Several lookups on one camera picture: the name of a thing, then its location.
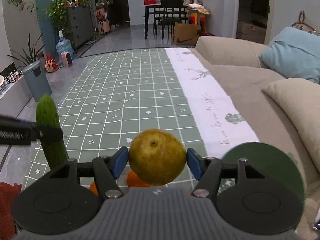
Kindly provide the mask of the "orange tangerine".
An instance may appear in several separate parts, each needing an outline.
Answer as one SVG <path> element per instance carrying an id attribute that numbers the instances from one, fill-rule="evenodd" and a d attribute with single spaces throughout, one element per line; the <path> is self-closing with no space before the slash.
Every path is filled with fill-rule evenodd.
<path id="1" fill-rule="evenodd" d="M 89 190 L 90 190 L 93 194 L 95 194 L 97 197 L 100 196 L 100 194 L 99 194 L 100 191 L 98 191 L 98 189 L 101 190 L 101 192 L 103 193 L 103 196 L 104 196 L 104 197 L 107 197 L 107 192 L 108 192 L 108 191 L 117 190 L 117 189 L 114 187 L 114 185 L 113 185 L 113 184 L 110 184 L 110 183 L 107 183 L 107 184 L 104 185 L 104 186 L 103 186 L 103 185 L 99 185 L 99 188 L 97 188 L 96 183 L 95 183 L 95 181 L 94 181 L 94 182 L 92 182 L 92 183 L 90 184 L 90 186 L 89 186 Z"/>
<path id="2" fill-rule="evenodd" d="M 150 185 L 144 183 L 133 171 L 128 173 L 126 184 L 128 187 L 150 187 Z"/>

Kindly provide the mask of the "green cucumber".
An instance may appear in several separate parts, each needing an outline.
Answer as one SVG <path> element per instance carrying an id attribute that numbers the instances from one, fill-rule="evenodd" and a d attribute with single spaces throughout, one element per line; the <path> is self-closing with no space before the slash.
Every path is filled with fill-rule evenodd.
<path id="1" fill-rule="evenodd" d="M 55 102 L 48 94 L 42 96 L 37 103 L 36 123 L 42 150 L 52 170 L 68 159 L 68 153 Z"/>

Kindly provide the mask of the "yellow-green pear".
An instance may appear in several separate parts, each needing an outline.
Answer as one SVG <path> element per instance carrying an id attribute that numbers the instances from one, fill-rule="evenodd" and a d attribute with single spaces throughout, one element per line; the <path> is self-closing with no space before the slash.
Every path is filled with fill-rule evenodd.
<path id="1" fill-rule="evenodd" d="M 187 153 L 173 134 L 147 129 L 131 142 L 128 160 L 138 178 L 151 186 L 163 186 L 175 180 L 185 167 Z"/>

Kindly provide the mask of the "grey-blue trash bin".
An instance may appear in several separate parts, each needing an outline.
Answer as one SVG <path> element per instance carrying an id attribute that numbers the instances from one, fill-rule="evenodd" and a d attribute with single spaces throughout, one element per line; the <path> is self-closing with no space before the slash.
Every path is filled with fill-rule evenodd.
<path id="1" fill-rule="evenodd" d="M 29 64 L 22 70 L 22 73 L 36 102 L 38 102 L 44 94 L 50 95 L 52 93 L 46 77 L 46 71 L 40 61 Z"/>

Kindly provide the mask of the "green colander bowl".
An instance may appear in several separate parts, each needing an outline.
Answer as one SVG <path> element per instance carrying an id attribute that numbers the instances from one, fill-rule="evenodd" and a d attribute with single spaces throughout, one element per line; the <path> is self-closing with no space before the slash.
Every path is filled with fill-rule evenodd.
<path id="1" fill-rule="evenodd" d="M 305 202 L 302 176 L 295 162 L 283 151 L 262 142 L 247 142 L 228 151 L 222 158 L 225 164 L 236 164 L 245 158 L 255 167 L 272 176 Z"/>

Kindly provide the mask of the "red patterned bag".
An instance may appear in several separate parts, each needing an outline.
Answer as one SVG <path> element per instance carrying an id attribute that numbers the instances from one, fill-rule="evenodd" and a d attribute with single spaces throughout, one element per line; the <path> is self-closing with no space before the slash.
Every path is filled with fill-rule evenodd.
<path id="1" fill-rule="evenodd" d="M 57 71 L 59 68 L 57 62 L 52 58 L 50 54 L 46 55 L 45 69 L 48 73 Z"/>

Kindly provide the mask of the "long-leaf potted plant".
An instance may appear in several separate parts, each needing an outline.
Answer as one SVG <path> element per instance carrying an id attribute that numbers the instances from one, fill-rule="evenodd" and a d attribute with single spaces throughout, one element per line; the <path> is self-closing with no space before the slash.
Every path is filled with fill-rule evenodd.
<path id="1" fill-rule="evenodd" d="M 45 44 L 38 46 L 39 41 L 42 39 L 43 33 L 39 36 L 39 38 L 34 42 L 31 43 L 30 34 L 28 35 L 28 48 L 22 48 L 22 54 L 10 49 L 11 55 L 6 54 L 7 57 L 16 60 L 18 62 L 18 66 L 16 69 L 25 68 L 30 64 L 36 62 L 39 59 L 40 53 L 43 52 Z"/>

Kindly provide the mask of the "green checked tablecloth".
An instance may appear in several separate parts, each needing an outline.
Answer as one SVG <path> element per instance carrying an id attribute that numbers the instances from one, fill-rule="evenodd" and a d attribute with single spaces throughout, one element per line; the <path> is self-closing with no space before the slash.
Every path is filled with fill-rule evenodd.
<path id="1" fill-rule="evenodd" d="M 185 48 L 95 56 L 57 109 L 68 155 L 79 162 L 113 155 L 150 128 L 203 157 L 222 158 L 258 140 L 230 95 Z"/>

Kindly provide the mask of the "pink small heater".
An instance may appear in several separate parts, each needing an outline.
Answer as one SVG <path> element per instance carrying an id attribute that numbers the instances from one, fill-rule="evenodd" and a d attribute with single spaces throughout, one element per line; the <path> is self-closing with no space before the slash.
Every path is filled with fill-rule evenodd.
<path id="1" fill-rule="evenodd" d="M 73 64 L 72 56 L 68 51 L 61 53 L 61 60 L 65 67 L 70 67 Z"/>

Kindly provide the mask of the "blue water jug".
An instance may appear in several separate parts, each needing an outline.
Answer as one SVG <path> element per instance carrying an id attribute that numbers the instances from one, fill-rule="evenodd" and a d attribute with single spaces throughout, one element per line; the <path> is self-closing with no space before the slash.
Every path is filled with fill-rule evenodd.
<path id="1" fill-rule="evenodd" d="M 56 45 L 56 51 L 57 54 L 59 56 L 59 62 L 62 63 L 62 53 L 63 52 L 69 52 L 71 57 L 73 57 L 74 51 L 73 48 L 71 46 L 71 42 L 70 40 L 62 37 L 59 39 L 57 45 Z"/>

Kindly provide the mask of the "beige sofa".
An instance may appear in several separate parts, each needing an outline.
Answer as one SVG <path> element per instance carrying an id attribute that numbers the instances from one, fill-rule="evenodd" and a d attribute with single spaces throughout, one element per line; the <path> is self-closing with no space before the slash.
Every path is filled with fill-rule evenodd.
<path id="1" fill-rule="evenodd" d="M 305 208 L 297 228 L 303 239 L 316 239 L 319 231 L 319 168 L 317 168 L 299 134 L 278 104 L 263 92 L 274 81 L 287 79 L 268 69 L 259 55 L 264 44 L 234 38 L 203 36 L 195 46 L 195 56 L 231 97 L 236 109 L 257 134 L 291 156 L 302 176 Z"/>

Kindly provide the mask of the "beige cushion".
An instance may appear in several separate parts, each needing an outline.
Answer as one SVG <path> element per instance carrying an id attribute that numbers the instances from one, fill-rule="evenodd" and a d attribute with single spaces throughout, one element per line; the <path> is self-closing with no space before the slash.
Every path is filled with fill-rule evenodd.
<path id="1" fill-rule="evenodd" d="M 319 168 L 319 84 L 300 78 L 269 83 L 263 92 L 285 112 Z"/>

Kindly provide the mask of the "dark grey drawer cabinet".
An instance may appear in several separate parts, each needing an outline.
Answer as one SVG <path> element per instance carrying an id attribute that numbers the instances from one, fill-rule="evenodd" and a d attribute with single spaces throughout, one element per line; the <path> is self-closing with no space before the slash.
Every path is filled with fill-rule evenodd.
<path id="1" fill-rule="evenodd" d="M 94 36 L 90 7 L 67 8 L 67 28 L 71 30 L 67 38 L 74 50 L 89 41 Z"/>

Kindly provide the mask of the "green potted vine plant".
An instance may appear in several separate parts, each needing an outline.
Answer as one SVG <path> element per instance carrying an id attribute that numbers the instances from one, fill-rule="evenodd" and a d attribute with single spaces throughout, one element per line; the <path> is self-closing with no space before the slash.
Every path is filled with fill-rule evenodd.
<path id="1" fill-rule="evenodd" d="M 71 28 L 68 27 L 68 8 L 75 7 L 87 7 L 91 3 L 89 0 L 52 0 L 48 8 L 46 9 L 46 16 L 50 19 L 53 27 L 57 31 L 62 31 L 64 36 L 72 33 Z"/>

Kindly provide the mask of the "pink suitcase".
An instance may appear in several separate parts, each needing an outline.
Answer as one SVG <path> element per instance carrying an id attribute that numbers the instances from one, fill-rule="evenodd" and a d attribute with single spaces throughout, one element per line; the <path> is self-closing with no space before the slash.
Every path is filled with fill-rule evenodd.
<path id="1" fill-rule="evenodd" d="M 110 24 L 108 21 L 98 22 L 98 31 L 100 35 L 105 35 L 110 32 Z"/>

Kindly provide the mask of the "brown paper shopping bag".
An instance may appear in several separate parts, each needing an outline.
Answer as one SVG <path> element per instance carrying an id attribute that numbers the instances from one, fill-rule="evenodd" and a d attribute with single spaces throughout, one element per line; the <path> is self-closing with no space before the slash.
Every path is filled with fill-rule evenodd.
<path id="1" fill-rule="evenodd" d="M 175 45 L 194 46 L 201 34 L 201 27 L 197 24 L 175 23 L 173 43 Z"/>

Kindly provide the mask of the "light blue cushion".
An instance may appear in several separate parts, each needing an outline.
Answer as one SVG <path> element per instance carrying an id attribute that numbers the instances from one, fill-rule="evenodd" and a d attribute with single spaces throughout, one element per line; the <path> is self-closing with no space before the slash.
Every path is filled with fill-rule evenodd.
<path id="1" fill-rule="evenodd" d="M 298 77 L 319 84 L 318 35 L 286 27 L 259 59 L 285 78 Z"/>

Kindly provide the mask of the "black dining chair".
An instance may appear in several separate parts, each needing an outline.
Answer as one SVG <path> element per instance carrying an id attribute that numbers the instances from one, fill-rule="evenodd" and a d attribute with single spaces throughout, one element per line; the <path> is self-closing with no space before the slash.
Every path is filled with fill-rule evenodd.
<path id="1" fill-rule="evenodd" d="M 161 6 L 154 9 L 153 31 L 157 34 L 157 26 L 161 27 L 161 38 L 164 38 L 165 28 L 172 33 L 175 23 L 187 19 L 184 0 L 161 0 Z"/>

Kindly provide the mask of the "black dining table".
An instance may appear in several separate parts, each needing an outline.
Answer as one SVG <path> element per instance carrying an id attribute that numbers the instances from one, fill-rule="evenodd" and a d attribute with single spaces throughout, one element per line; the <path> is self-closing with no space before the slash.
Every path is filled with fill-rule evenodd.
<path id="1" fill-rule="evenodd" d="M 145 9 L 145 16 L 144 16 L 144 39 L 145 40 L 148 38 L 150 21 L 152 21 L 152 24 L 153 24 L 154 9 L 158 8 L 160 6 L 161 6 L 161 4 L 143 5 L 143 7 Z M 184 4 L 184 6 L 186 7 L 187 19 L 185 21 L 183 21 L 182 23 L 187 23 L 189 20 L 189 16 L 188 16 L 189 8 L 185 4 Z"/>

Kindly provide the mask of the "brown handbag behind sofa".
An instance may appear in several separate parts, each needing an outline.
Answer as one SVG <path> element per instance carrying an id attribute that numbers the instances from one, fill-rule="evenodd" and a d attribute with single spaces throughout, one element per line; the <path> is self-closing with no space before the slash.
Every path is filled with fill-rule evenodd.
<path id="1" fill-rule="evenodd" d="M 291 27 L 319 36 L 319 31 L 305 22 L 305 12 L 303 10 L 299 13 L 298 21 L 293 23 Z"/>

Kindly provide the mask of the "red box on table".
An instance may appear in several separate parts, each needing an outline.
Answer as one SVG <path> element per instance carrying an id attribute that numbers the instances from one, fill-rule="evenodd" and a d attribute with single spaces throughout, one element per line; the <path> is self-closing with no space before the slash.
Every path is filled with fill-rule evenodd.
<path id="1" fill-rule="evenodd" d="M 154 5 L 157 4 L 157 0 L 144 0 L 144 5 Z"/>

